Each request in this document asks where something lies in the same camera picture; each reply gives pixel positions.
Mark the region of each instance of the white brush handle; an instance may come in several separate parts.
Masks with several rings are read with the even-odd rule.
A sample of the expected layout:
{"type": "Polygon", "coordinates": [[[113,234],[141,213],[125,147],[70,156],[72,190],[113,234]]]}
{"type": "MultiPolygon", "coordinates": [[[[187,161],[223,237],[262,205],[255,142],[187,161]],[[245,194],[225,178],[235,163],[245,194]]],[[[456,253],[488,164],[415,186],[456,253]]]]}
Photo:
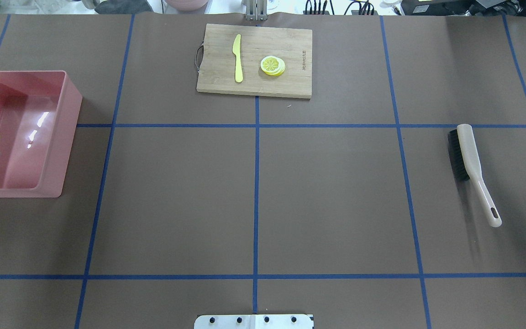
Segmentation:
{"type": "Polygon", "coordinates": [[[503,220],[500,219],[499,211],[496,210],[496,206],[490,197],[490,193],[484,184],[482,178],[476,180],[476,193],[482,204],[484,215],[488,220],[488,224],[491,227],[499,227],[502,225],[503,220]]]}
{"type": "Polygon", "coordinates": [[[500,219],[499,211],[490,197],[490,193],[482,179],[482,167],[480,166],[480,158],[478,158],[478,148],[476,148],[476,140],[474,140],[474,131],[472,126],[462,124],[458,126],[458,139],[460,141],[460,150],[462,150],[462,158],[464,159],[464,166],[466,172],[473,182],[476,182],[476,192],[484,208],[484,214],[491,227],[499,227],[503,223],[500,219]]]}

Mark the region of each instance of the cutting board handle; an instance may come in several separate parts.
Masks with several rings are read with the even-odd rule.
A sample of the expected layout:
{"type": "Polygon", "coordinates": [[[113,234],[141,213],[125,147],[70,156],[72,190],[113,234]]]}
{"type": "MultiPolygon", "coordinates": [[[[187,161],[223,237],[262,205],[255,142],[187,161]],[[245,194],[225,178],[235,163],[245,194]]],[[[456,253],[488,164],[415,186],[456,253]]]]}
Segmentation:
{"type": "Polygon", "coordinates": [[[204,40],[202,40],[202,43],[200,44],[200,47],[196,50],[196,57],[194,58],[194,66],[196,66],[196,71],[200,73],[200,65],[198,65],[198,54],[200,53],[200,50],[202,49],[202,58],[200,59],[200,64],[202,64],[202,59],[204,59],[204,40]]]}

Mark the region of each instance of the knife handle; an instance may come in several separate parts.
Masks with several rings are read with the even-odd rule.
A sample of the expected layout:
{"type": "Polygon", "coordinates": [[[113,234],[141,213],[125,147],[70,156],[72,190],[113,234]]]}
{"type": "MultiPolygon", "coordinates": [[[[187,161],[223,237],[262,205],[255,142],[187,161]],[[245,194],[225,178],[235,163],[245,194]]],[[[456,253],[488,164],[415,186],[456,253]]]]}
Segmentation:
{"type": "Polygon", "coordinates": [[[240,83],[242,82],[242,66],[241,66],[241,56],[235,55],[234,63],[234,81],[240,83]]]}

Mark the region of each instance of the pink box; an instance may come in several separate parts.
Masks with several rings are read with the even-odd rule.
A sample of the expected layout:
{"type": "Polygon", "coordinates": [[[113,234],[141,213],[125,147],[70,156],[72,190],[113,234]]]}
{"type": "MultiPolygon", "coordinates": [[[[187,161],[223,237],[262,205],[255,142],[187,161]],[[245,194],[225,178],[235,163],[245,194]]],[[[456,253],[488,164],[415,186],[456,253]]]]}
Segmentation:
{"type": "Polygon", "coordinates": [[[0,71],[0,198],[60,196],[81,102],[65,71],[0,71]]]}

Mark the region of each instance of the gray cloth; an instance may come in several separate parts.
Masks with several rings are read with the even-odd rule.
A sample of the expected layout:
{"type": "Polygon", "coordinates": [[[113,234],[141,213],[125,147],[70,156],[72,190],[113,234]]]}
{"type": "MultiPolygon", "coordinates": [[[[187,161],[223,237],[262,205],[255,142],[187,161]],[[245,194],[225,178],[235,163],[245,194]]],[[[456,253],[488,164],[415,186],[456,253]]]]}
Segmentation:
{"type": "Polygon", "coordinates": [[[152,12],[147,0],[107,0],[101,2],[95,11],[98,13],[142,13],[152,12]]]}

